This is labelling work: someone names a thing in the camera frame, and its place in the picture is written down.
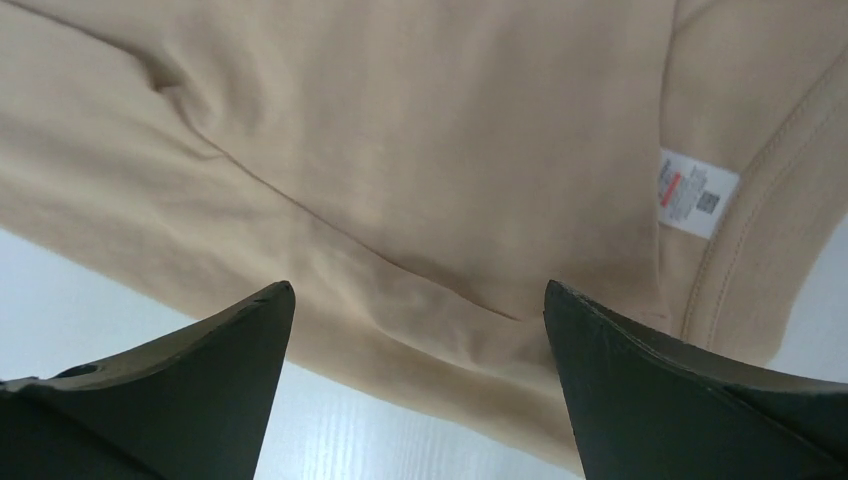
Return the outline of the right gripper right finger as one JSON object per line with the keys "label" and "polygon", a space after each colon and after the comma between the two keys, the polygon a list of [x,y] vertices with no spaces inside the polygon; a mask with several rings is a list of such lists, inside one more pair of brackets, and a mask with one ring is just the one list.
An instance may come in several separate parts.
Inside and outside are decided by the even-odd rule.
{"label": "right gripper right finger", "polygon": [[687,344],[550,281],[544,323],[589,479],[843,479],[847,387]]}

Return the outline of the beige t shirt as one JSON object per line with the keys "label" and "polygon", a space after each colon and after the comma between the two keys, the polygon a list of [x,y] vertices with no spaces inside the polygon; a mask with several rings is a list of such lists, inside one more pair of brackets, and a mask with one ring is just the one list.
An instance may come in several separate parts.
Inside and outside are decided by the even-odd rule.
{"label": "beige t shirt", "polygon": [[754,365],[847,213],[843,1],[5,1],[1,225],[578,471],[558,280]]}

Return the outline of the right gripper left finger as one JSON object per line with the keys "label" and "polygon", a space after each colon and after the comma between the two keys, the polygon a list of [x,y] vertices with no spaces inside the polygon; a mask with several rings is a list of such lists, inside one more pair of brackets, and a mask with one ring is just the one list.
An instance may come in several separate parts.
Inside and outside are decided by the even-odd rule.
{"label": "right gripper left finger", "polygon": [[295,311],[286,281],[130,350],[1,385],[5,479],[250,479]]}

